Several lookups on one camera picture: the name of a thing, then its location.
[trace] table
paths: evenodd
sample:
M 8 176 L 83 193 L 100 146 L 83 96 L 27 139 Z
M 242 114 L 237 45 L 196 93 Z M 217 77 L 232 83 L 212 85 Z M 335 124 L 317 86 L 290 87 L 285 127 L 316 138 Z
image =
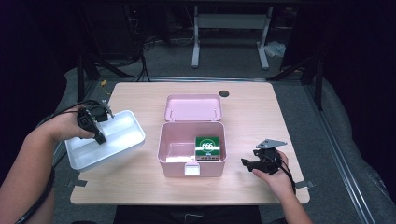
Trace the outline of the table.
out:
M 227 146 L 221 177 L 165 177 L 157 160 L 166 98 L 176 93 L 219 93 Z M 304 177 L 283 120 L 274 89 L 265 82 L 135 82 L 119 83 L 109 104 L 113 112 L 131 110 L 146 133 L 145 144 L 81 173 L 85 187 L 75 186 L 76 204 L 221 205 L 279 203 L 266 183 L 250 173 L 241 158 L 257 161 L 252 150 L 265 138 L 286 141 L 278 147 L 289 158 L 296 182 Z M 307 189 L 297 189 L 301 203 Z

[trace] metal stand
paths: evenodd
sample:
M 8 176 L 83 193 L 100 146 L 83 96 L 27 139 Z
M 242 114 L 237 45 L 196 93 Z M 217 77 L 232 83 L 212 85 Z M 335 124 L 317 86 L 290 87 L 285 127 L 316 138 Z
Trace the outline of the metal stand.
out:
M 194 49 L 192 52 L 192 68 L 199 63 L 199 28 L 224 29 L 262 29 L 262 38 L 257 42 L 262 69 L 268 70 L 269 65 L 264 51 L 265 39 L 268 34 L 273 9 L 268 8 L 267 15 L 240 15 L 240 14 L 199 14 L 198 6 L 194 7 Z

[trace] person's arm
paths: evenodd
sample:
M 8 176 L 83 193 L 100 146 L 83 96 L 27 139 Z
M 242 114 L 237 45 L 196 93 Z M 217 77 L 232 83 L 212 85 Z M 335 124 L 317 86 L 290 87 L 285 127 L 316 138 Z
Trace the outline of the person's arm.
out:
M 78 111 L 81 106 L 70 111 Z M 59 115 L 33 130 L 0 188 L 0 223 L 15 223 L 41 196 L 50 178 L 53 149 L 57 142 L 73 137 L 91 138 L 93 133 L 80 129 L 77 113 Z M 33 223 L 51 223 L 53 190 L 29 219 Z
M 279 154 L 282 158 L 282 161 L 288 164 L 288 158 L 286 155 L 279 151 Z M 295 196 L 293 189 L 291 187 L 291 182 L 289 177 L 285 174 L 285 172 L 279 169 L 273 175 L 268 175 L 260 170 L 253 170 L 253 174 L 258 178 L 264 180 L 271 191 L 275 194 L 275 196 L 279 199 L 280 204 L 282 205 L 282 209 L 285 215 L 285 219 L 289 224 L 309 224 L 312 223 L 311 218 L 305 212 L 303 206 L 298 201 Z

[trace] box lid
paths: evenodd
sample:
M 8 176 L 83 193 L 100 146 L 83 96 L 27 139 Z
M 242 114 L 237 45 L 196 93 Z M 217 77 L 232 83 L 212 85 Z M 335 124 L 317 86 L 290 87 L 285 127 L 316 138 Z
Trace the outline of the box lid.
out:
M 167 121 L 219 121 L 222 118 L 217 94 L 172 94 L 165 107 Z

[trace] hand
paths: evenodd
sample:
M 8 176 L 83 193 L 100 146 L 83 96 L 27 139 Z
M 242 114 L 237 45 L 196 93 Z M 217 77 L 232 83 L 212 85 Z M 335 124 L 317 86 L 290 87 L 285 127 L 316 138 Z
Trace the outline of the hand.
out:
M 34 132 L 49 134 L 55 142 L 61 142 L 73 137 L 93 138 L 94 133 L 81 129 L 77 124 L 78 110 L 82 107 L 84 106 L 77 105 L 66 110 L 64 113 L 44 122 Z
M 278 153 L 282 161 L 286 163 L 282 163 L 283 168 L 285 168 L 285 170 L 288 170 L 288 158 L 283 152 L 278 151 Z M 281 199 L 282 197 L 288 197 L 290 194 L 294 194 L 291 187 L 290 179 L 282 169 L 279 169 L 273 175 L 269 175 L 260 170 L 253 169 L 253 174 L 265 181 L 278 199 Z

